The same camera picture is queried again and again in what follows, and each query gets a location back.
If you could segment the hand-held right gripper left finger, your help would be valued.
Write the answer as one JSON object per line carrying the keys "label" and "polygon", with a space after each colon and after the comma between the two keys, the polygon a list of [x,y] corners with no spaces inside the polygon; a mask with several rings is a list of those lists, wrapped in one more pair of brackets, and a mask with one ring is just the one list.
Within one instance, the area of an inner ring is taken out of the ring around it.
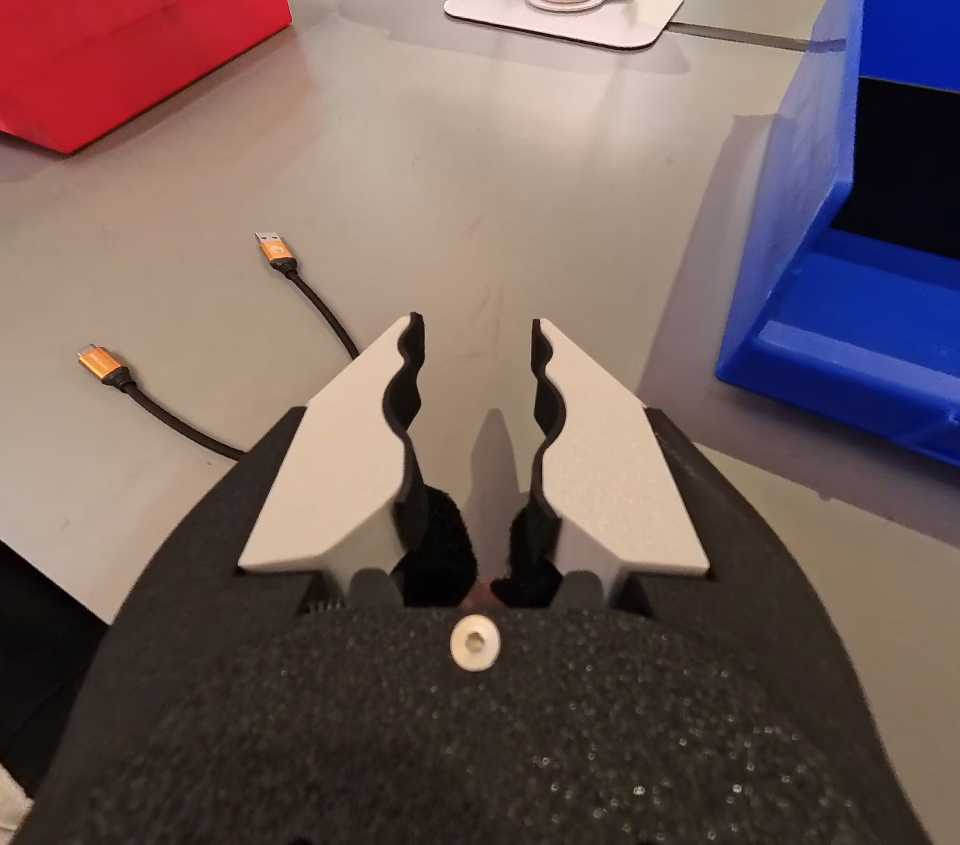
{"label": "hand-held right gripper left finger", "polygon": [[246,540],[246,574],[391,575],[422,544],[428,496],[410,427],[425,321],[401,316],[306,404]]}

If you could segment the blue plastic bin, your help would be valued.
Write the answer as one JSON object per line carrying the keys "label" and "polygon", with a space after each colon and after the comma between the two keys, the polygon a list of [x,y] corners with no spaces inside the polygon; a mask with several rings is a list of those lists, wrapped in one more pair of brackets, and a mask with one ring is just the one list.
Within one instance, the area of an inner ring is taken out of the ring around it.
{"label": "blue plastic bin", "polygon": [[959,259],[832,228],[861,78],[959,94],[959,0],[826,0],[771,128],[716,377],[959,465]]}

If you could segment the grey desk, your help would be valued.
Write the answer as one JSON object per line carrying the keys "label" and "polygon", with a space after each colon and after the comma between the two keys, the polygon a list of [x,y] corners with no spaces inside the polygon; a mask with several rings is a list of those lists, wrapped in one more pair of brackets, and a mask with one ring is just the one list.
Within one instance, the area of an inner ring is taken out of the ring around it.
{"label": "grey desk", "polygon": [[619,54],[289,0],[291,27],[76,155],[2,135],[2,541],[108,622],[230,463],[345,364],[275,232],[360,345],[425,321],[413,438],[505,563],[541,441],[545,317],[662,409],[774,528],[858,670],[936,843],[958,843],[958,470],[717,382],[769,128],[825,0],[685,0]]}

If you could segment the black bin divider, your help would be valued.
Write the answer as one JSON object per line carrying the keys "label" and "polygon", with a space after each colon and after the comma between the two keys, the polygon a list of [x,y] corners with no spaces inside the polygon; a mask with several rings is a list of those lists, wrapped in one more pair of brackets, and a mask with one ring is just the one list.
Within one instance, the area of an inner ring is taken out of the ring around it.
{"label": "black bin divider", "polygon": [[835,230],[959,259],[959,93],[861,78]]}

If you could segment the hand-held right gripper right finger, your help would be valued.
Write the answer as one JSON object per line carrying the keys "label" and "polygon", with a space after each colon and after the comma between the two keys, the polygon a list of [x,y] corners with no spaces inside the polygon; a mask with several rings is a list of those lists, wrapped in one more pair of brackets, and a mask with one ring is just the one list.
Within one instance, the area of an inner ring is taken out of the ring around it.
{"label": "hand-held right gripper right finger", "polygon": [[543,599],[590,573],[607,602],[634,574],[704,578],[711,565],[643,402],[555,323],[531,328],[541,434],[517,526],[517,579]]}

